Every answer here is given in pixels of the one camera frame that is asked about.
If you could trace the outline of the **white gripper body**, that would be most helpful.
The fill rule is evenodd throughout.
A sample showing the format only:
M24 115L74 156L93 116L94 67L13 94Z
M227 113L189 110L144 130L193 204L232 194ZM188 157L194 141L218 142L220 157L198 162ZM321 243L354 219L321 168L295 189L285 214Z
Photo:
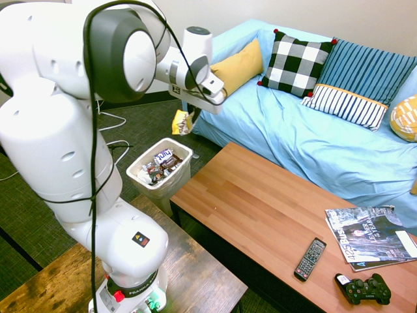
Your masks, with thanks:
M215 115L221 112L225 100L222 91L213 97L200 91L188 91L177 85L169 85L168 91L171 96Z

